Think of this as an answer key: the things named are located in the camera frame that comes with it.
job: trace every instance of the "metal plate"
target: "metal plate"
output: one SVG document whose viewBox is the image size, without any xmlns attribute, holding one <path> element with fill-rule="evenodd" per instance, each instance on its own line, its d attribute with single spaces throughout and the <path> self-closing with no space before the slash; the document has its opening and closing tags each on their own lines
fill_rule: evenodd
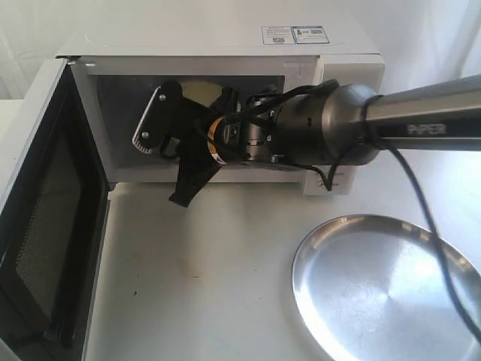
<svg viewBox="0 0 481 361">
<path fill-rule="evenodd" d="M 449 299 L 430 235 L 402 220 L 352 215 L 302 241 L 292 266 L 295 301 L 332 359 L 481 359 Z M 444 250 L 458 294 L 479 323 L 481 277 L 453 247 Z"/>
</svg>

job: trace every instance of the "round metal tray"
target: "round metal tray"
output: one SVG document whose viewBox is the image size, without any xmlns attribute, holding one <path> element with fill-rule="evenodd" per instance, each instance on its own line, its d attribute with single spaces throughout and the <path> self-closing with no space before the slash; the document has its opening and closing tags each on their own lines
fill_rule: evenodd
<svg viewBox="0 0 481 361">
<path fill-rule="evenodd" d="M 481 347 L 452 306 L 431 233 L 375 215 L 314 229 L 292 266 L 302 319 L 336 361 L 480 360 Z M 464 306 L 479 324 L 481 277 L 444 243 Z"/>
</svg>

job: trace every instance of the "microwave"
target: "microwave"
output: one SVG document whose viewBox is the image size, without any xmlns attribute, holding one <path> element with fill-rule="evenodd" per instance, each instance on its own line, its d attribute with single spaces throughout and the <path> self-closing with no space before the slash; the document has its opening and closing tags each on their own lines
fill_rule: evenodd
<svg viewBox="0 0 481 361">
<path fill-rule="evenodd" d="M 246 11 L 262 6 L 265 11 Z M 163 81 L 202 80 L 241 98 L 337 79 L 377 90 L 384 63 L 359 24 L 328 0 L 104 2 L 38 72 L 0 143 L 0 338 L 21 360 L 79 360 L 118 183 L 175 182 L 132 134 Z M 334 191 L 348 193 L 355 167 Z M 305 171 L 225 167 L 213 182 L 290 182 Z"/>
</svg>

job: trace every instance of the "label sticker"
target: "label sticker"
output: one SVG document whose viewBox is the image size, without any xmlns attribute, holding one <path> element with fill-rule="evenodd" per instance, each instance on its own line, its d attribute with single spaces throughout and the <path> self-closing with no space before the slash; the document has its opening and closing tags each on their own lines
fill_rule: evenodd
<svg viewBox="0 0 481 361">
<path fill-rule="evenodd" d="M 293 26 L 296 44 L 329 44 L 322 26 Z"/>
<path fill-rule="evenodd" d="M 264 45 L 295 44 L 291 26 L 263 26 L 262 40 Z"/>
</svg>

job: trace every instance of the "white curtain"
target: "white curtain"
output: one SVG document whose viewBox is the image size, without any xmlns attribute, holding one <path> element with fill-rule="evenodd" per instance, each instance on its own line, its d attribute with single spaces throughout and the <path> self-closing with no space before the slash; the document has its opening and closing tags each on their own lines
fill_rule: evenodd
<svg viewBox="0 0 481 361">
<path fill-rule="evenodd" d="M 22 98 L 41 63 L 101 1 L 0 0 L 0 99 Z M 378 46 L 385 93 L 481 72 L 480 0 L 332 1 L 346 6 Z"/>
</svg>

